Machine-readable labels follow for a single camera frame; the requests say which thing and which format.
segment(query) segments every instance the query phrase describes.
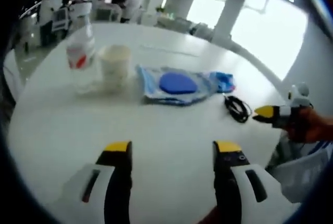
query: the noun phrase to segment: transparent bottle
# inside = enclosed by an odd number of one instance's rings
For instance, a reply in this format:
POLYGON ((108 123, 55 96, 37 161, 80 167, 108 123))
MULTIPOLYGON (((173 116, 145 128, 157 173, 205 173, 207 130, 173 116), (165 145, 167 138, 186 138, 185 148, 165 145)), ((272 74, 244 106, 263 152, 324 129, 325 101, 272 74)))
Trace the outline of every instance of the transparent bottle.
POLYGON ((67 40, 67 58, 77 92, 94 90, 97 76, 95 39, 88 16, 73 21, 67 40))

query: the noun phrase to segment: human hand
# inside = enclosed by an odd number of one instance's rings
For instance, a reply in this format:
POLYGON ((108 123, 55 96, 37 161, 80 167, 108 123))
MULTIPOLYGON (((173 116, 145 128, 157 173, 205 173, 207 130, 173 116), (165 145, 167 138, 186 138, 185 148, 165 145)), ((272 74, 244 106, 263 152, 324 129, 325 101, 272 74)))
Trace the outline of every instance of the human hand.
POLYGON ((328 120, 319 116, 312 108, 301 109, 295 123, 284 128, 291 141, 301 143, 314 143, 326 139, 328 120))

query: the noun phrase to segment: desk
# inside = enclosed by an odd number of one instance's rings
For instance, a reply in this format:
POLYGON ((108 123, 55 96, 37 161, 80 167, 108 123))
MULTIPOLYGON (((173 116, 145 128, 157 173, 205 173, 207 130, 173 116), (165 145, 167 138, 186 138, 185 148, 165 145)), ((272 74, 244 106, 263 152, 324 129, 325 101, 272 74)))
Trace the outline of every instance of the desk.
POLYGON ((212 141, 233 140, 250 162, 265 166, 280 131, 227 115, 223 96, 189 107, 143 105, 137 64, 233 73, 235 96, 252 108, 283 103, 247 60, 202 39, 133 24, 93 25, 96 47, 132 50, 130 81, 120 95, 79 97, 61 42, 27 82, 9 127, 9 148, 28 188, 45 205, 84 164, 114 141, 133 141, 133 223, 194 223, 216 204, 212 141))

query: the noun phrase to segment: black cable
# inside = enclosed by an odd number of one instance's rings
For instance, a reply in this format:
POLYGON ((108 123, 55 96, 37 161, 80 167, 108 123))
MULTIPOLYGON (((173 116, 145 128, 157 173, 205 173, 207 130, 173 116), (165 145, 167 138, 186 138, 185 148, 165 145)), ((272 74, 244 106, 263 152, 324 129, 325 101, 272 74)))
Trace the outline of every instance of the black cable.
POLYGON ((252 115, 249 105, 235 96, 226 96, 225 94, 223 96, 224 105, 233 119, 239 123, 245 123, 249 119, 249 116, 252 115))

